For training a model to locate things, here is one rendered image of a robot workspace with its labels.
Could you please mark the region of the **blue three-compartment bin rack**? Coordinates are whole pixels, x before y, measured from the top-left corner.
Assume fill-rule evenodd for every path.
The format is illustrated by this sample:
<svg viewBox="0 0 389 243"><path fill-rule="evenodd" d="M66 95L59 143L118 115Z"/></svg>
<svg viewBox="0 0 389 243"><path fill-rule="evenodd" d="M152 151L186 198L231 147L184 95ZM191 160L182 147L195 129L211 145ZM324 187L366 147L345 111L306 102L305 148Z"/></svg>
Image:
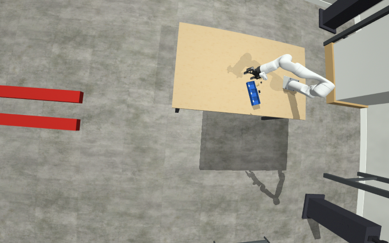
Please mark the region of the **blue three-compartment bin rack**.
<svg viewBox="0 0 389 243"><path fill-rule="evenodd" d="M255 85L255 81L247 82L246 85L247 85L251 105L253 106L253 105L260 104L260 99Z"/></svg>

